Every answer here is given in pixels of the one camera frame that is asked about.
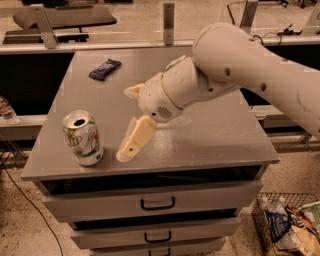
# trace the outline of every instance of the bottle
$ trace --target bottle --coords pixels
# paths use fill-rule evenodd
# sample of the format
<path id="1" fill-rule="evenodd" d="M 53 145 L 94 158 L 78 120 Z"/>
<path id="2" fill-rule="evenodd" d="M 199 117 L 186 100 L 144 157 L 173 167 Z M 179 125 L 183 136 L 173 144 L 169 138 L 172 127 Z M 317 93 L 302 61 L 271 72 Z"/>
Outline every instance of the bottle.
<path id="1" fill-rule="evenodd" d="M 0 114 L 3 119 L 6 120 L 7 124 L 15 125 L 19 122 L 16 112 L 14 112 L 9 101 L 3 96 L 0 96 Z"/>

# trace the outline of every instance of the black dot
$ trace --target black dot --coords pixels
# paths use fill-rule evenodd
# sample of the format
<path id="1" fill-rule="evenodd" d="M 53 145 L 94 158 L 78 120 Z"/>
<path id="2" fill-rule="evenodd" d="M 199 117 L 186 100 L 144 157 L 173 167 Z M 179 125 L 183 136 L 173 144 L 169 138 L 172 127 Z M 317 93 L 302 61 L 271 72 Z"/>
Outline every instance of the black dot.
<path id="1" fill-rule="evenodd" d="M 74 124 L 74 126 L 80 126 L 80 125 L 84 124 L 84 122 L 85 122 L 84 119 L 80 119 L 80 120 L 75 121 L 73 124 Z"/>
<path id="2" fill-rule="evenodd" d="M 265 91 L 266 89 L 267 89 L 267 85 L 265 84 L 265 83 L 262 83 L 261 85 L 260 85 L 260 89 L 261 89 L 261 91 Z"/>
<path id="3" fill-rule="evenodd" d="M 224 73 L 225 73 L 227 76 L 230 76 L 231 71 L 230 71 L 229 68 L 226 68 L 226 69 L 224 70 Z"/>

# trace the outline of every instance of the table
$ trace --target table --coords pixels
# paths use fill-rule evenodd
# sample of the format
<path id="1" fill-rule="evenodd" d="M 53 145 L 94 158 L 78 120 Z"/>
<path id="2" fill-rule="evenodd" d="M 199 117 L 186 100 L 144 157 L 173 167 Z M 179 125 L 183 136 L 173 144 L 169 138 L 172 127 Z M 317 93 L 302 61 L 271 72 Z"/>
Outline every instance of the table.
<path id="1" fill-rule="evenodd" d="M 237 216 L 279 161 L 271 142 L 239 91 L 192 105 L 160 129 L 130 162 L 116 152 L 135 101 L 123 91 L 191 54 L 191 47 L 78 51 L 69 66 L 27 164 L 23 180 L 46 196 L 59 222 L 90 255 L 183 255 L 220 250 Z M 88 77 L 108 58 L 122 66 L 105 81 Z M 98 125 L 103 159 L 77 164 L 62 132 L 62 119 L 84 109 Z"/>

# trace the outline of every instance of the drawer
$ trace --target drawer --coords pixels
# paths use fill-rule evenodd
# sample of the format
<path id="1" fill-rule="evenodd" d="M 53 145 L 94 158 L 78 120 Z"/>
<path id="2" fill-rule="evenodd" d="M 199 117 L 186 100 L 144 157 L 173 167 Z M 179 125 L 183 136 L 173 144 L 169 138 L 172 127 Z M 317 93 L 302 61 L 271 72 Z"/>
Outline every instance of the drawer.
<path id="1" fill-rule="evenodd" d="M 240 218 L 234 217 L 75 231 L 71 238 L 80 249 L 148 245 L 231 236 L 239 225 Z"/>
<path id="2" fill-rule="evenodd" d="M 44 204 L 59 222 L 152 216 L 248 206 L 260 180 L 50 196 Z"/>
<path id="3" fill-rule="evenodd" d="M 224 238 L 197 240 L 189 243 L 172 244 L 167 246 L 153 246 L 149 248 L 125 247 L 120 251 L 108 249 L 90 250 L 90 256 L 179 256 L 196 253 L 211 253 L 221 250 Z"/>

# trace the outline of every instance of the can lid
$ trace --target can lid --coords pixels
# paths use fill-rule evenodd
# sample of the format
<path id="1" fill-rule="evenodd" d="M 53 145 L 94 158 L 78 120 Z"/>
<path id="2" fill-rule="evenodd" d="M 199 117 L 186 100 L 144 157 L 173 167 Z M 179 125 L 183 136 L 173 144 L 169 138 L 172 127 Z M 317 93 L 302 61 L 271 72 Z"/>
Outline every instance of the can lid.
<path id="1" fill-rule="evenodd" d="M 85 110 L 75 110 L 63 118 L 63 125 L 68 129 L 79 129 L 90 121 L 90 114 Z"/>

